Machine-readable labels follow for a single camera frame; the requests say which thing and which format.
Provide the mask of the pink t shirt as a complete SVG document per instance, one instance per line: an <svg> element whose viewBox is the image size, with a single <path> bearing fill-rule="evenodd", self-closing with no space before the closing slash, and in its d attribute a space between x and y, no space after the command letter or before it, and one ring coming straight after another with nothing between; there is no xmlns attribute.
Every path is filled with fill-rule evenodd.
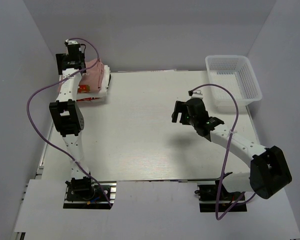
<svg viewBox="0 0 300 240"><path fill-rule="evenodd" d="M102 87L104 74L105 65L98 59L96 65L88 69L86 73L82 75L82 80L79 83L77 92L80 94L98 93Z"/></svg>

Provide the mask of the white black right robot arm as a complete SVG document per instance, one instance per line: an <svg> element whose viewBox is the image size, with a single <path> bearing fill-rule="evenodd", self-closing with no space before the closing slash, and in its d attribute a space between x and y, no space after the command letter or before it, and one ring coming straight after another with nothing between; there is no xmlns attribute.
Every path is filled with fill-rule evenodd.
<svg viewBox="0 0 300 240"><path fill-rule="evenodd" d="M254 143L232 131L221 119L209 116L200 98L176 101L171 118L174 123L192 126L199 136L229 150L249 168L249 172L228 172L220 176L215 181L219 198L226 200L236 192L253 192L262 199L269 199L292 182L285 155L279 147Z"/></svg>

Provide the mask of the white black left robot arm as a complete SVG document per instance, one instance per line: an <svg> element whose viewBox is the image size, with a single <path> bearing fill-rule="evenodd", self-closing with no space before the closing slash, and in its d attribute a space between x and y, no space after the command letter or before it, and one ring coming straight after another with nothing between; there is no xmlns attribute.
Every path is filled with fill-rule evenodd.
<svg viewBox="0 0 300 240"><path fill-rule="evenodd" d="M70 158L70 178L79 180L89 173L85 164L82 144L84 117L77 105L77 93L83 74L79 72L86 67L85 55L81 45L74 39L65 41L66 53L56 55L59 73L59 89L56 100L49 104L50 114L57 132L62 136Z"/></svg>

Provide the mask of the red folded shirt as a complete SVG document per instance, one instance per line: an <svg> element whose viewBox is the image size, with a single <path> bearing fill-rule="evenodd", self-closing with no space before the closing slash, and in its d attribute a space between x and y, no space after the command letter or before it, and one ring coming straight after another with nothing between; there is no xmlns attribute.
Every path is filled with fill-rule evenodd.
<svg viewBox="0 0 300 240"><path fill-rule="evenodd" d="M105 98L104 97L86 97L86 98L81 98L77 99L77 102L104 102Z"/></svg>

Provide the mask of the white folded t shirt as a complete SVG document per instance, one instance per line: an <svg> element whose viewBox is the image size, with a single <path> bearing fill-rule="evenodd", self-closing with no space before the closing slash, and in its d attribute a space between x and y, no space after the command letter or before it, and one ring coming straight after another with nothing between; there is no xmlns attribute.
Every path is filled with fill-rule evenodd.
<svg viewBox="0 0 300 240"><path fill-rule="evenodd" d="M101 85L101 89L97 93L78 93L79 83L83 78L83 74L77 73L72 76L69 80L64 81L64 79L70 74L75 72L75 69L70 68L64 70L62 75L59 76L59 87L58 87L58 95L57 100L61 102L66 102L67 100L78 100L83 98L106 98L107 91L111 78L111 71L107 65L104 65L104 77Z"/></svg>

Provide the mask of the white perforated plastic basket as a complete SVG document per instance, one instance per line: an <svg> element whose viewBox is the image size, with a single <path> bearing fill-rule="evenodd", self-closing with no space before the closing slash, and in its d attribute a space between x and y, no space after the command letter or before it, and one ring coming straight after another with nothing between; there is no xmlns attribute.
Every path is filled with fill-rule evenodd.
<svg viewBox="0 0 300 240"><path fill-rule="evenodd" d="M222 86L239 107L258 102L263 95L249 59L242 55L209 55L205 58L209 83Z"/></svg>

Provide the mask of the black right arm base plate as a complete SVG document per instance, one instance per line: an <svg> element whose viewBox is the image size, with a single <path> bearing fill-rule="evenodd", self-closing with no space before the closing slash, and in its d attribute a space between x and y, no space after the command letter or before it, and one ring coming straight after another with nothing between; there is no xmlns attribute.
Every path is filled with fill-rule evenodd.
<svg viewBox="0 0 300 240"><path fill-rule="evenodd" d="M202 184L197 186L197 190L194 191L194 194L199 199L199 209L201 213L214 213L216 210L216 200L217 200L217 190L218 186L215 184ZM219 197L219 212L224 212L228 207L231 206L237 199L239 199L241 193L233 192L228 193L223 188L221 189ZM243 196L239 202L234 206L230 212L246 212L246 204L242 204L245 201Z"/></svg>

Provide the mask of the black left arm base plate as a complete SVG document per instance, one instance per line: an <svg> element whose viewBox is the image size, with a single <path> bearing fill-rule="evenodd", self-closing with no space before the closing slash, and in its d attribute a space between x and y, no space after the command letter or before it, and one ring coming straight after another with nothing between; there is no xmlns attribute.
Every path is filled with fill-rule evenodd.
<svg viewBox="0 0 300 240"><path fill-rule="evenodd" d="M64 209L109 210L114 204L117 183L97 184L87 177L66 181Z"/></svg>

